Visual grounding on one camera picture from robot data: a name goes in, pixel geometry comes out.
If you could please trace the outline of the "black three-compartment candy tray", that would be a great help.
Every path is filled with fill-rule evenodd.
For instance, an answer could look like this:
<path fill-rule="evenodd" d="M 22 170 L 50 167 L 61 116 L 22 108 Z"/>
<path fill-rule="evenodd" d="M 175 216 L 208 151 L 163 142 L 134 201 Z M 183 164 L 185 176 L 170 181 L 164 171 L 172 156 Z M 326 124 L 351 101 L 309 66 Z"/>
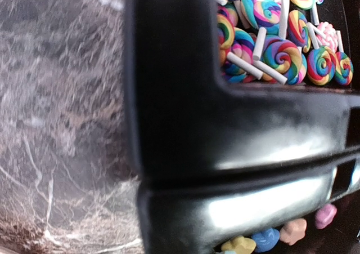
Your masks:
<path fill-rule="evenodd" d="M 231 84 L 214 0 L 126 0 L 124 87 L 146 253 L 212 253 L 359 188 L 359 0 L 325 0 L 350 88 Z"/>

